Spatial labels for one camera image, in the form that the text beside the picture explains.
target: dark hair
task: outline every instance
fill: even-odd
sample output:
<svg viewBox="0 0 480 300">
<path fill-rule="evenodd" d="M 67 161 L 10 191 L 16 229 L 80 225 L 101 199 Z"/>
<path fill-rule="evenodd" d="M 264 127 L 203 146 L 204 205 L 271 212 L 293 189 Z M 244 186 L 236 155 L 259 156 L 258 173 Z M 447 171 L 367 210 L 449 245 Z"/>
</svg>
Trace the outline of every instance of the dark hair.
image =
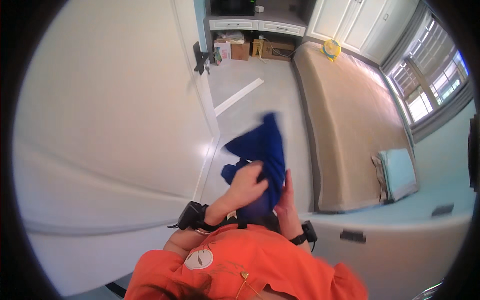
<svg viewBox="0 0 480 300">
<path fill-rule="evenodd" d="M 144 285 L 144 287 L 153 288 L 164 294 L 169 300 L 213 300 L 207 296 L 212 287 L 212 277 L 207 275 L 207 279 L 198 287 L 192 287 L 184 282 L 174 281 L 178 289 L 178 296 L 173 292 L 156 285 Z"/>
</svg>

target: blue garment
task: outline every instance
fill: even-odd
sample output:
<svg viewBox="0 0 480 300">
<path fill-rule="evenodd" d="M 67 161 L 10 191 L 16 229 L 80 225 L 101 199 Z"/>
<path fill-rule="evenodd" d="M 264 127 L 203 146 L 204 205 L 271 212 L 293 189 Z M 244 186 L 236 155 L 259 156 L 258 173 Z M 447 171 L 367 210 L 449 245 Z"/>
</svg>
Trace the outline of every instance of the blue garment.
<svg viewBox="0 0 480 300">
<path fill-rule="evenodd" d="M 238 219 L 247 220 L 272 213 L 282 195 L 285 180 L 282 135 L 275 121 L 275 113 L 266 114 L 263 121 L 259 127 L 225 145 L 228 151 L 240 157 L 236 165 L 223 167 L 222 177 L 229 185 L 240 168 L 255 160 L 264 163 L 258 182 L 264 178 L 268 180 L 268 189 L 265 193 L 255 202 L 237 211 Z"/>
</svg>

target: white drawer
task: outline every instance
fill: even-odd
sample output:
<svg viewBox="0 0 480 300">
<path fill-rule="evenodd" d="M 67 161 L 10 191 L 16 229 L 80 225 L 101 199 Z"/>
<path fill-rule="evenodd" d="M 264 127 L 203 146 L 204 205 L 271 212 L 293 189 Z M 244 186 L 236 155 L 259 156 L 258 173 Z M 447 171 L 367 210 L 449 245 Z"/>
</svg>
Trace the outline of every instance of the white drawer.
<svg viewBox="0 0 480 300">
<path fill-rule="evenodd" d="M 210 20 L 210 30 L 258 30 L 258 20 Z"/>
<path fill-rule="evenodd" d="M 305 35 L 305 27 L 270 21 L 259 21 L 258 30 L 285 33 L 293 36 Z"/>
</svg>

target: electronic device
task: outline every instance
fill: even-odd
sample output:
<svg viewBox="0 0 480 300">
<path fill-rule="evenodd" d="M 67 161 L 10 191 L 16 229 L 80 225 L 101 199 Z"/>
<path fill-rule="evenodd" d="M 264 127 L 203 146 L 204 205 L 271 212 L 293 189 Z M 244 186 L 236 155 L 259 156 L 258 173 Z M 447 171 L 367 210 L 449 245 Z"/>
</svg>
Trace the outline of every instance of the electronic device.
<svg viewBox="0 0 480 300">
<path fill-rule="evenodd" d="M 310 243 L 313 242 L 313 249 L 315 248 L 315 242 L 318 240 L 317 234 L 315 233 L 315 229 L 313 229 L 313 225 L 310 221 L 305 221 L 301 228 L 303 229 L 303 234 L 300 234 L 294 239 L 290 241 L 295 245 L 302 245 L 306 240 Z"/>
<path fill-rule="evenodd" d="M 200 203 L 190 201 L 187 204 L 183 212 L 180 214 L 178 223 L 173 226 L 168 226 L 168 228 L 180 228 L 185 230 L 188 227 L 192 229 L 203 229 L 206 231 L 213 232 L 220 228 L 220 225 L 211 226 L 205 223 L 205 212 L 208 208 L 208 205 L 201 205 Z"/>
<path fill-rule="evenodd" d="M 212 15 L 254 16 L 257 0 L 212 0 Z"/>
</svg>

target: pillow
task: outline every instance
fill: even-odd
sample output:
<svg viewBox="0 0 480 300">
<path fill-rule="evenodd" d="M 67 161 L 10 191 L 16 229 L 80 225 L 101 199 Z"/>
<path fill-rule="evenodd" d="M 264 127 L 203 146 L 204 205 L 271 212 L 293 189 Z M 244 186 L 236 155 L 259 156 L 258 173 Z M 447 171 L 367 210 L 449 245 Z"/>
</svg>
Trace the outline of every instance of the pillow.
<svg viewBox="0 0 480 300">
<path fill-rule="evenodd" d="M 417 178 L 407 149 L 380 151 L 378 157 L 384 167 L 388 200 L 396 202 L 418 191 Z"/>
</svg>

